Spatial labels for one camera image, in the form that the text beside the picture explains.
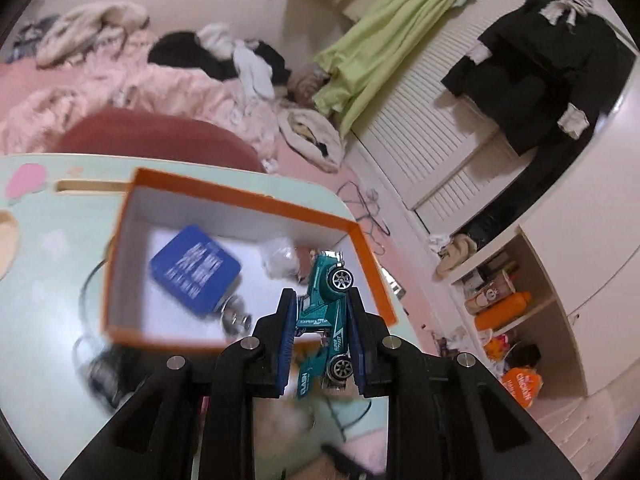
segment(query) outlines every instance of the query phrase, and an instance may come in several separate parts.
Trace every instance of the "toy car wheel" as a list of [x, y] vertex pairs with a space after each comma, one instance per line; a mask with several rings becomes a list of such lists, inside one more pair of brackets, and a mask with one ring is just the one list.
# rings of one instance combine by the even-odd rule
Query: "toy car wheel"
[[353, 375], [353, 365], [346, 355], [337, 355], [331, 359], [328, 372], [332, 380], [341, 383]]
[[335, 292], [347, 292], [353, 286], [353, 274], [344, 267], [337, 267], [329, 272], [327, 281]]

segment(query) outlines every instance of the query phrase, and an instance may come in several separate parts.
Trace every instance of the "blue card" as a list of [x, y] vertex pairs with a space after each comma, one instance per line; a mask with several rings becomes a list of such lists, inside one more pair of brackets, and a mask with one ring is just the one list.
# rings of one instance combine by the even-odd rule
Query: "blue card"
[[240, 263], [195, 225], [185, 227], [149, 263], [151, 275], [196, 316], [211, 314]]

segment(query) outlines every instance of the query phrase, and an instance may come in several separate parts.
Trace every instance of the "green cloth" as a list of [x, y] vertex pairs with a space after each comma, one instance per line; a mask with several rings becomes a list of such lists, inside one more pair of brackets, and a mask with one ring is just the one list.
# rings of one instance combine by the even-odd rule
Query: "green cloth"
[[339, 113], [342, 136], [455, 1], [378, 0], [347, 34], [316, 56], [331, 81], [314, 102], [323, 115]]

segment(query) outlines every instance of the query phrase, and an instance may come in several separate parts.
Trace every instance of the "cardboard box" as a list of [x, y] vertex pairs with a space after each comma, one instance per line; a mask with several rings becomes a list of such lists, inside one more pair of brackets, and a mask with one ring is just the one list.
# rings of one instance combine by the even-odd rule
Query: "cardboard box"
[[254, 322], [276, 311], [283, 288], [270, 279], [260, 243], [289, 236], [300, 246], [340, 251], [368, 312], [397, 322], [378, 264], [357, 222], [186, 176], [139, 168], [129, 184], [107, 264], [102, 329], [128, 346], [220, 350], [229, 344], [217, 317], [200, 319], [151, 277], [149, 261], [181, 229], [198, 225], [242, 265], [235, 290]]

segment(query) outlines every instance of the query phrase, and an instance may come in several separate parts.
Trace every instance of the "teal toy car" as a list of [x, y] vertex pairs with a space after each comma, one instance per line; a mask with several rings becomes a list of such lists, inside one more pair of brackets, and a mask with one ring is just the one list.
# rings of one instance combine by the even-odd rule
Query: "teal toy car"
[[346, 340], [346, 293], [352, 286], [353, 274], [344, 267], [340, 253], [323, 251], [315, 256], [307, 292], [298, 297], [296, 336], [319, 333], [321, 344], [300, 367], [299, 397], [308, 394], [315, 378], [323, 388], [344, 388], [353, 375]]

